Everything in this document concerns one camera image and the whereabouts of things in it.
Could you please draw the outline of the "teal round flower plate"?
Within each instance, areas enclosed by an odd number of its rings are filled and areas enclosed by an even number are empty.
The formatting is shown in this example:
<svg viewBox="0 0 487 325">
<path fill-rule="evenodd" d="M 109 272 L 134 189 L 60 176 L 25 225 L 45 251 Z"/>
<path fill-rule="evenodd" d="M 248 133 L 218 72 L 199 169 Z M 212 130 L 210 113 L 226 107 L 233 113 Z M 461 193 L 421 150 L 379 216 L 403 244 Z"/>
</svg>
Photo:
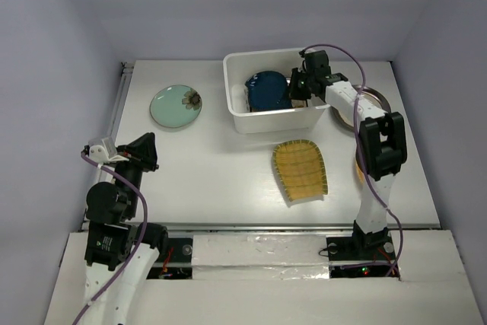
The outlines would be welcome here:
<svg viewBox="0 0 487 325">
<path fill-rule="evenodd" d="M 183 85 L 171 85 L 151 100 L 149 113 L 160 126 L 179 129 L 189 125 L 202 111 L 202 97 L 195 89 Z"/>
</svg>

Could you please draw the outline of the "brown rimmed round plate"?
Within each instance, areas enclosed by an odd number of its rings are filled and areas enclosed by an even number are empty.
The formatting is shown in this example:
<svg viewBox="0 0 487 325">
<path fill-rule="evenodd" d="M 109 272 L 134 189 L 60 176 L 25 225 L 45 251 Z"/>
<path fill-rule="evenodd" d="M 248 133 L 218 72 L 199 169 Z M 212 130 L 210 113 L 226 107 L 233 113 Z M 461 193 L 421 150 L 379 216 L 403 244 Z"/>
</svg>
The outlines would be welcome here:
<svg viewBox="0 0 487 325">
<path fill-rule="evenodd" d="M 369 100 L 374 106 L 381 108 L 382 110 L 390 113 L 391 107 L 389 101 L 383 96 L 379 91 L 365 87 L 362 91 L 362 96 Z M 334 120 L 338 125 L 340 125 L 343 129 L 346 129 L 350 132 L 353 131 L 353 122 L 346 119 L 336 108 L 332 108 L 332 115 Z"/>
</svg>

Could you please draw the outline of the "yellow green woven plate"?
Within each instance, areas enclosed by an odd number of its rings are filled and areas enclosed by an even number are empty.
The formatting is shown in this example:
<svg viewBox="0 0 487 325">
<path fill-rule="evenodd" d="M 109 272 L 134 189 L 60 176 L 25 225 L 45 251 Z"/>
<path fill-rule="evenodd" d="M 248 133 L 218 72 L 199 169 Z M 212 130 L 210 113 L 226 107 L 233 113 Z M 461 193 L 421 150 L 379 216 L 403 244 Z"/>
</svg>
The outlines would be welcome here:
<svg viewBox="0 0 487 325">
<path fill-rule="evenodd" d="M 326 167 L 315 142 L 296 139 L 275 146 L 272 164 L 290 202 L 328 194 Z"/>
</svg>

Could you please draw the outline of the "orange leaf-shaped plate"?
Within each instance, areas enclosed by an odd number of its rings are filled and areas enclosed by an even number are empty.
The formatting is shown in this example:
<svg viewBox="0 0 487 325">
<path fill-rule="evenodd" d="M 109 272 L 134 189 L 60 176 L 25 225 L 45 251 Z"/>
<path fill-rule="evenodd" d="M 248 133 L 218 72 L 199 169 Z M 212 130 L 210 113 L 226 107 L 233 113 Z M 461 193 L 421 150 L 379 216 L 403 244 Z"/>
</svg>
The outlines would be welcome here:
<svg viewBox="0 0 487 325">
<path fill-rule="evenodd" d="M 363 184 L 365 181 L 365 178 L 364 178 L 364 173 L 361 169 L 360 161 L 358 158 L 355 159 L 355 170 L 356 170 L 358 180 L 360 181 L 361 184 Z"/>
</svg>

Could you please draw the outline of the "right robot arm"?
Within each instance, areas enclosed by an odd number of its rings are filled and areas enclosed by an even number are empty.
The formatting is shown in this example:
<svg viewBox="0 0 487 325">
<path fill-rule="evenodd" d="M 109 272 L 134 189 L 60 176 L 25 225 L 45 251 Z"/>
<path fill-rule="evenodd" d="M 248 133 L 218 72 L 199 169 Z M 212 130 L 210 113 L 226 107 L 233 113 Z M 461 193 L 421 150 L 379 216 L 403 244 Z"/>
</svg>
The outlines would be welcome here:
<svg viewBox="0 0 487 325">
<path fill-rule="evenodd" d="M 352 234 L 331 237 L 328 258 L 337 262 L 370 263 L 377 250 L 390 242 L 387 219 L 390 191 L 407 160 L 405 121 L 401 113 L 387 112 L 367 100 L 364 86 L 354 87 L 341 73 L 333 73 L 324 45 L 299 52 L 301 66 L 292 69 L 288 87 L 292 100 L 317 97 L 353 123 L 358 166 L 364 175 L 361 205 Z"/>
</svg>

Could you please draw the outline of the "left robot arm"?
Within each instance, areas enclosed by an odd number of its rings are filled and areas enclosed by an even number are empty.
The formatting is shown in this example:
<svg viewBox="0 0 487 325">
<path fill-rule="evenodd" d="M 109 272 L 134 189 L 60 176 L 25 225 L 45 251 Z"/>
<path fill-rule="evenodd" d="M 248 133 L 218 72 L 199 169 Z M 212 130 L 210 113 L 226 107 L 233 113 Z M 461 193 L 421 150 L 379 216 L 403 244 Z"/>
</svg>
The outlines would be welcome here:
<svg viewBox="0 0 487 325">
<path fill-rule="evenodd" d="M 167 228 L 149 222 L 140 190 L 143 174 L 159 168 L 155 135 L 119 146 L 109 136 L 93 139 L 81 158 L 112 179 L 86 195 L 84 306 L 73 322 L 128 324 L 147 275 L 168 252 Z"/>
</svg>

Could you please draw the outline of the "white plastic bin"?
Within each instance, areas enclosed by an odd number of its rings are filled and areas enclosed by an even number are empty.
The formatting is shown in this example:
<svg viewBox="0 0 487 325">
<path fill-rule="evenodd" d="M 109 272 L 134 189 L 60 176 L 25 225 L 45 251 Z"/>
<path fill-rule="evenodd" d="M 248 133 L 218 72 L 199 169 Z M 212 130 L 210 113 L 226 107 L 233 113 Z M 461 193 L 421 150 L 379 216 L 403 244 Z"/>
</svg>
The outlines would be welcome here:
<svg viewBox="0 0 487 325">
<path fill-rule="evenodd" d="M 312 128 L 329 106 L 288 94 L 291 70 L 301 66 L 298 48 L 231 53 L 223 73 L 228 110 L 241 134 Z"/>
</svg>

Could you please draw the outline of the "silver foil tape strip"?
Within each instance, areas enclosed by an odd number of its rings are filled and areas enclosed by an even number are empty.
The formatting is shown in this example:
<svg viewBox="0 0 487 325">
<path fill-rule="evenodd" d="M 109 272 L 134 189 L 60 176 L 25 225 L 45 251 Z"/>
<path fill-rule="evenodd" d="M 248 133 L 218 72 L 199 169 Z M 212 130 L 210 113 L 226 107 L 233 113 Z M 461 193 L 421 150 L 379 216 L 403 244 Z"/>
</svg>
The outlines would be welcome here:
<svg viewBox="0 0 487 325">
<path fill-rule="evenodd" d="M 208 234 L 193 238 L 195 280 L 328 279 L 319 251 L 326 238 L 310 234 Z"/>
</svg>

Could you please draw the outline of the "aluminium side rail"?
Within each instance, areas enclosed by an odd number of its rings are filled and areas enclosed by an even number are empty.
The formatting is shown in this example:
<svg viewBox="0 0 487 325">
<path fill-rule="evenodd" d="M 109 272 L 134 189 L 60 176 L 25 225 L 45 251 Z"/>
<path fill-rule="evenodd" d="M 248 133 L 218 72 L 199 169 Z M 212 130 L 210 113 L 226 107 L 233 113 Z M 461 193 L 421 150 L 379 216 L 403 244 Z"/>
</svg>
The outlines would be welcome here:
<svg viewBox="0 0 487 325">
<path fill-rule="evenodd" d="M 109 119 L 109 125 L 107 127 L 107 131 L 104 134 L 102 134 L 102 137 L 109 135 L 110 137 L 113 138 L 113 141 L 115 141 L 116 135 L 118 133 L 119 124 L 123 113 L 123 107 L 126 102 L 126 96 L 128 94 L 128 89 L 129 89 L 130 81 L 132 79 L 134 66 L 135 66 L 134 62 L 122 62 L 121 64 L 120 80 L 119 80 L 118 89 L 116 93 L 116 99 Z M 106 177 L 107 177 L 106 173 L 95 168 L 94 176 L 92 182 L 88 185 L 88 189 L 91 188 L 91 186 L 94 185 L 95 183 L 99 183 L 100 181 L 105 180 Z M 79 228 L 79 232 L 88 230 L 88 220 L 86 218 L 86 211 L 87 209 L 85 209 L 83 221 Z"/>
</svg>

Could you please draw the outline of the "aluminium front rail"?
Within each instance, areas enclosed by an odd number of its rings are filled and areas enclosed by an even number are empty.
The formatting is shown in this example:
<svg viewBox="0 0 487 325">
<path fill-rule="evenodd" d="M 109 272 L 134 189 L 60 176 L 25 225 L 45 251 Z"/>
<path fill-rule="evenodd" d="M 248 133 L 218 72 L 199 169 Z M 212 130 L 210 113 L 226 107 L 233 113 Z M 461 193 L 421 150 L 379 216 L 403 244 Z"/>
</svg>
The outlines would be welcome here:
<svg viewBox="0 0 487 325">
<path fill-rule="evenodd" d="M 298 231 L 351 231 L 353 224 L 350 225 L 230 225 L 230 224 L 190 224 L 190 223 L 162 223 L 169 231 L 204 231 L 204 232 L 298 232 Z"/>
</svg>

